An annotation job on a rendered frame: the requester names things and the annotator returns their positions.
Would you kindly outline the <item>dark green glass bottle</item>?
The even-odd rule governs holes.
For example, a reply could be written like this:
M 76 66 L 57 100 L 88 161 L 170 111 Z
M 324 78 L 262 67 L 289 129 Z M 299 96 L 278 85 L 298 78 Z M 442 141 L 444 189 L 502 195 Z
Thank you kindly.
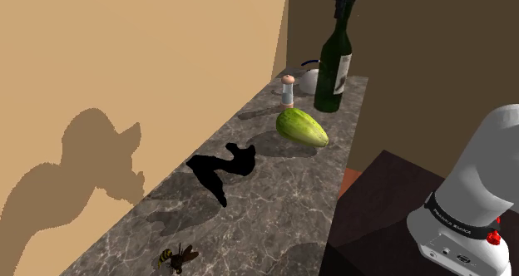
M 352 2 L 346 2 L 337 16 L 335 28 L 323 45 L 320 55 L 319 74 L 314 96 L 314 107 L 322 112 L 336 112 L 342 95 L 352 59 L 352 46 L 347 35 Z

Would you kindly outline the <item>clear shaker with wooden cap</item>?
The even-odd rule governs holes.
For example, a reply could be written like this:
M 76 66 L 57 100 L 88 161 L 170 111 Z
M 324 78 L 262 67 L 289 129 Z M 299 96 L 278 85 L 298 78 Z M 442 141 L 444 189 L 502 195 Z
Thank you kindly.
M 283 85 L 282 88 L 282 99 L 281 106 L 286 108 L 294 107 L 294 94 L 293 94 L 293 84 L 295 79 L 291 75 L 284 75 L 281 77 L 281 83 Z

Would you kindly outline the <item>green cucumber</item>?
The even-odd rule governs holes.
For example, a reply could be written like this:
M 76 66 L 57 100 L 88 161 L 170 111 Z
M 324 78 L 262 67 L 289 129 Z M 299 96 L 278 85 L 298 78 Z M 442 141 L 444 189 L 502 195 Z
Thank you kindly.
M 276 130 L 284 138 L 313 147 L 325 147 L 329 137 L 323 127 L 298 108 L 284 109 L 276 119 Z

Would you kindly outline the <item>dark robot stand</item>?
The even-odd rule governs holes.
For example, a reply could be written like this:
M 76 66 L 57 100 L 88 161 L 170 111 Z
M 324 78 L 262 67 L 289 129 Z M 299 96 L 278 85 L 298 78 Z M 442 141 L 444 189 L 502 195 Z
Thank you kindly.
M 423 257 L 406 225 L 442 182 L 382 151 L 340 197 L 319 276 L 457 276 Z

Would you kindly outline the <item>black irregular shaped object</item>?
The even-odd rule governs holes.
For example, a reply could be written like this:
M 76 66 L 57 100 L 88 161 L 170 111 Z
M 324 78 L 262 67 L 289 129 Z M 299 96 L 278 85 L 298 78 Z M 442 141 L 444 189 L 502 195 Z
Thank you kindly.
M 198 181 L 209 190 L 225 208 L 227 199 L 223 181 L 215 173 L 223 170 L 234 175 L 249 175 L 255 168 L 256 150 L 254 145 L 240 149 L 235 143 L 227 143 L 225 148 L 233 155 L 232 160 L 224 160 L 210 155 L 193 155 L 185 164 L 190 167 Z

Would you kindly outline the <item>yellow and black wasp toy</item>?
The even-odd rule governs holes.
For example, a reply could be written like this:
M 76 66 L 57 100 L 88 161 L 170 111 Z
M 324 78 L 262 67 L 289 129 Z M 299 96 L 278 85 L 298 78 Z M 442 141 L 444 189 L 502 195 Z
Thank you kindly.
M 165 249 L 161 252 L 158 259 L 157 268 L 162 264 L 166 264 L 171 274 L 182 274 L 182 265 L 195 259 L 200 253 L 192 250 L 192 246 L 188 245 L 185 249 L 181 248 L 179 244 L 178 253 L 173 254 L 171 249 Z

